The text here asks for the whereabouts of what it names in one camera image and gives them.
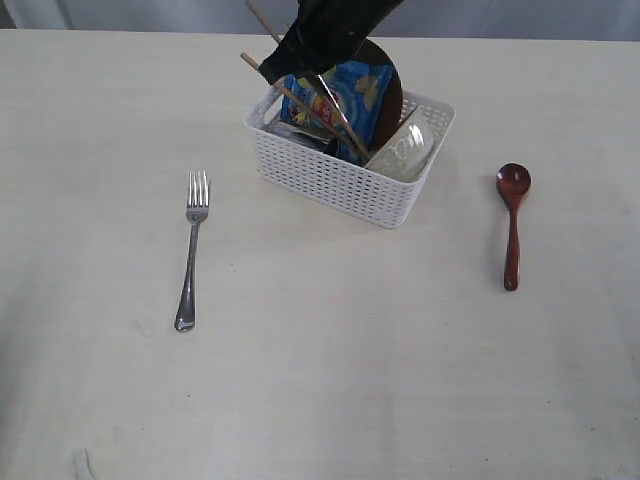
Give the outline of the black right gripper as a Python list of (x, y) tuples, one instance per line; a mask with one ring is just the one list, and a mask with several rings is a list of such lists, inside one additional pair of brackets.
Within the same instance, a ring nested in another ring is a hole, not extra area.
[(259, 65), (269, 83), (321, 74), (350, 60), (399, 0), (300, 1), (297, 17), (275, 51)]

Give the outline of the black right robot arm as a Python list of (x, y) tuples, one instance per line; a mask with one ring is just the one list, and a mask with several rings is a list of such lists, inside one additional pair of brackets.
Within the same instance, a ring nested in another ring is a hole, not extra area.
[(350, 60), (399, 5), (395, 0), (300, 1), (295, 21), (258, 71), (269, 84), (291, 74), (321, 74)]

